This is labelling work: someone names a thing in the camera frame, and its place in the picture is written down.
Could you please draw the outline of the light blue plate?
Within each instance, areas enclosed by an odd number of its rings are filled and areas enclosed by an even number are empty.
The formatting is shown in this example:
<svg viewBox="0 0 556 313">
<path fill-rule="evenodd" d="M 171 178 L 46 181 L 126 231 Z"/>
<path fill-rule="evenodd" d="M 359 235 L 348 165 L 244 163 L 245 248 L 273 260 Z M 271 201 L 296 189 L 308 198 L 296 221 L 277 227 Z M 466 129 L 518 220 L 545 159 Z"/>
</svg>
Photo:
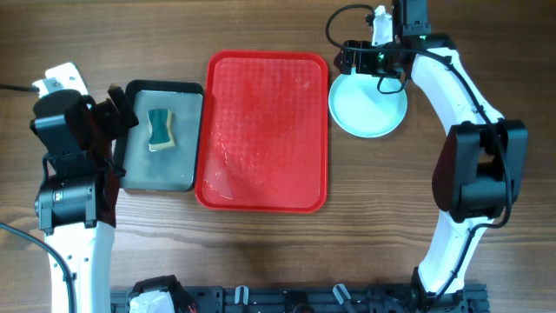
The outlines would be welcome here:
<svg viewBox="0 0 556 313">
<path fill-rule="evenodd" d="M 347 133 L 363 138 L 383 137 L 394 131 L 407 113 L 407 94 L 378 91 L 379 78 L 340 74 L 332 83 L 328 108 L 334 121 Z"/>
</svg>

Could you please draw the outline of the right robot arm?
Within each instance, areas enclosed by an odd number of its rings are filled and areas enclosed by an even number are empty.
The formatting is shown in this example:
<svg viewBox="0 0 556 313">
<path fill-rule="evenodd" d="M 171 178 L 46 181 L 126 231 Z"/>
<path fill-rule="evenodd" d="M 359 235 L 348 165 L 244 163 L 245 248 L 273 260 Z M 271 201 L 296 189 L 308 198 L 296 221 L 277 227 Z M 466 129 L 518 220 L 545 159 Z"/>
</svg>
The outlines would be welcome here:
<svg viewBox="0 0 556 313">
<path fill-rule="evenodd" d="M 403 293 L 385 295 L 407 312 L 447 312 L 467 303 L 464 277 L 486 230 L 504 227 L 520 193 L 528 133 L 478 92 L 446 34 L 412 35 L 372 45 L 339 44 L 343 74 L 413 80 L 447 137 L 432 178 L 440 214 L 429 250 Z"/>
</svg>

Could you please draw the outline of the green yellow sponge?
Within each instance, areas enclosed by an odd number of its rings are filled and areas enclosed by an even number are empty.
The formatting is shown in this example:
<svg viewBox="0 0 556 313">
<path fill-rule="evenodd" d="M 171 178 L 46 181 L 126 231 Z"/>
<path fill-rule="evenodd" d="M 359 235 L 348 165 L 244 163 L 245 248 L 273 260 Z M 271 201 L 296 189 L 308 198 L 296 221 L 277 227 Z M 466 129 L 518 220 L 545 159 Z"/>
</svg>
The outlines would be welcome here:
<svg viewBox="0 0 556 313">
<path fill-rule="evenodd" d="M 175 147 L 175 139 L 171 131 L 173 113 L 168 109 L 148 111 L 150 137 L 149 150 L 158 151 Z"/>
</svg>

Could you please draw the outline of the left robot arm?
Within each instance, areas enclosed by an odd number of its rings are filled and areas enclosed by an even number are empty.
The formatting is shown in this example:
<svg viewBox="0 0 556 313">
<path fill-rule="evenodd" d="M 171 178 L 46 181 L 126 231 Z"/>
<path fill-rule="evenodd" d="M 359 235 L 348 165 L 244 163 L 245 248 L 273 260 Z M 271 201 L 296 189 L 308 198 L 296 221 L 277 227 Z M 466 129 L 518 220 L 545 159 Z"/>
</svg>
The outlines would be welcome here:
<svg viewBox="0 0 556 313">
<path fill-rule="evenodd" d="M 49 251 L 51 308 L 55 312 L 110 312 L 110 262 L 116 201 L 126 171 L 112 143 L 139 121 L 124 91 L 108 98 L 78 90 L 50 92 L 34 105 L 30 129 L 46 148 L 35 200 Z"/>
</svg>

